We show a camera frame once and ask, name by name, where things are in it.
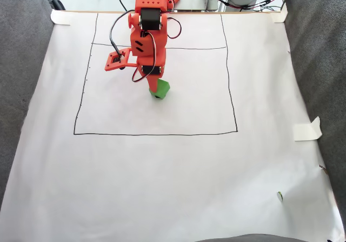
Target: paper sheet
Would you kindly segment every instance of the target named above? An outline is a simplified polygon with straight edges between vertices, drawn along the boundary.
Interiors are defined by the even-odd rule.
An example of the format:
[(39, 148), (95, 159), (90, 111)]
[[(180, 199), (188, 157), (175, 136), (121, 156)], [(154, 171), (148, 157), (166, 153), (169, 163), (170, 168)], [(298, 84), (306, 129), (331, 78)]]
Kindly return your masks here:
[[(175, 15), (183, 31), (168, 48), (220, 49), (167, 49), (171, 90), (159, 102), (146, 82), (132, 83), (133, 69), (104, 71), (116, 17), (74, 14), (55, 26), (0, 212), (2, 241), (343, 241), (317, 142), (293, 140), (292, 125), (309, 118), (284, 24)], [(116, 25), (119, 45), (129, 44), (126, 23)]]

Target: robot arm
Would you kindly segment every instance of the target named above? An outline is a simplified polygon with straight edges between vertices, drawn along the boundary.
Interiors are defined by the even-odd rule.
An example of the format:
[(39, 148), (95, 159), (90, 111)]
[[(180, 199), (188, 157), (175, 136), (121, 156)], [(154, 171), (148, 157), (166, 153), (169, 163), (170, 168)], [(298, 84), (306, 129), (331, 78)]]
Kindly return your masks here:
[[(170, 88), (168, 82), (160, 80), (166, 61), (167, 14), (168, 8), (173, 9), (178, 1), (136, 0), (135, 13), (128, 16), (129, 28), (131, 28), (131, 48), (118, 50), (111, 39), (116, 51), (109, 54), (105, 70), (136, 67), (132, 81), (147, 79), (150, 92), (163, 99)], [(137, 56), (136, 63), (128, 63), (130, 52)], [(141, 78), (134, 80), (138, 71)]]

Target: black marker line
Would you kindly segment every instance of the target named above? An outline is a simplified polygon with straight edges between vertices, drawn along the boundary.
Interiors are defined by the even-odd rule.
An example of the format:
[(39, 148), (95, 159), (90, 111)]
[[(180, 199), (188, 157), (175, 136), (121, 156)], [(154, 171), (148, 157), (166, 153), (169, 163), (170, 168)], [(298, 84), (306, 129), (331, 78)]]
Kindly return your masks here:
[(232, 103), (232, 107), (233, 107), (234, 122), (235, 122), (235, 124), (236, 124), (236, 131), (238, 131), (238, 125), (237, 125), (237, 120), (236, 120), (236, 113), (234, 112), (234, 106), (233, 106), (233, 100), (232, 100), (231, 90), (230, 90), (230, 88), (229, 88), (228, 45), (227, 45), (227, 39), (226, 39), (225, 29), (224, 29), (224, 27), (223, 27), (223, 21), (222, 21), (222, 15), (221, 15), (221, 14), (220, 14), (220, 17), (221, 17), (221, 24), (222, 24), (223, 35), (225, 36), (226, 47), (227, 47), (226, 68), (227, 68), (227, 74), (228, 74), (228, 91), (229, 91), (229, 96), (231, 97), (231, 103)]
[[(104, 44), (104, 43), (91, 43), (96, 45), (104, 45), (104, 46), (112, 46), (111, 44)], [(128, 45), (117, 45), (120, 47), (131, 47)], [(166, 47), (166, 49), (183, 49), (183, 50), (214, 50), (214, 49), (224, 49), (227, 48), (227, 46), (224, 47), (215, 47), (215, 48), (180, 48), (180, 47)]]
[[(92, 39), (92, 43), (94, 42), (95, 36), (96, 36), (97, 19), (98, 19), (98, 13), (97, 13), (96, 20), (95, 20), (95, 33), (94, 33), (94, 38)], [(88, 66), (87, 66), (87, 68), (86, 68), (86, 73), (85, 73), (85, 77), (84, 77), (84, 84), (83, 84), (83, 90), (82, 90), (81, 103), (79, 104), (78, 112), (77, 112), (76, 119), (75, 119), (74, 135), (76, 134), (76, 123), (77, 123), (77, 118), (78, 118), (79, 111), (81, 111), (81, 106), (82, 106), (82, 101), (83, 101), (83, 94), (84, 94), (85, 82), (86, 82), (86, 80), (87, 80), (87, 74), (88, 74), (89, 63), (90, 63), (90, 58), (91, 58), (91, 51), (92, 51), (92, 46), (93, 46), (92, 43), (91, 43), (91, 47), (90, 47), (90, 54), (89, 54)]]
[(103, 134), (103, 133), (80, 133), (80, 134), (74, 134), (74, 135), (125, 135), (125, 136), (143, 136), (143, 135), (153, 135), (153, 136), (166, 136), (166, 135), (176, 135), (176, 136), (195, 136), (195, 135), (224, 135), (224, 134), (230, 134), (230, 133), (237, 133), (238, 131), (230, 131), (230, 132), (224, 132), (224, 133), (217, 133), (217, 134)]

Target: green cube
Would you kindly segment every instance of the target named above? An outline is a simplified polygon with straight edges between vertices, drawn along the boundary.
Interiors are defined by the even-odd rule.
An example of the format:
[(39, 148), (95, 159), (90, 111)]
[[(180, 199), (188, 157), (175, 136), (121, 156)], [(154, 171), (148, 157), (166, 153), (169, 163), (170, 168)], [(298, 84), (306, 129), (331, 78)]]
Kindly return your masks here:
[(164, 97), (166, 97), (166, 94), (168, 92), (168, 90), (170, 89), (169, 87), (169, 83), (167, 81), (163, 81), (161, 79), (157, 80), (157, 91), (156, 92), (152, 92), (150, 89), (150, 93), (159, 98), (159, 99), (163, 99)]

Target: gray fabric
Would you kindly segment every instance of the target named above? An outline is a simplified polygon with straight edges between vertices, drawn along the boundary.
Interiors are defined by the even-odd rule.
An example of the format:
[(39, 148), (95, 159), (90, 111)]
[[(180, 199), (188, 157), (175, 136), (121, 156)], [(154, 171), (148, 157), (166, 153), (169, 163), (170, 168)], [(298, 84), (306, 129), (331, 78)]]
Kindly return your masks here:
[(0, 205), (53, 30), (47, 0), (0, 0)]
[(215, 238), (202, 240), (203, 242), (304, 242), (294, 238), (284, 238), (267, 234), (248, 234), (232, 238)]
[(297, 82), (346, 229), (346, 1), (286, 0), (285, 22)]

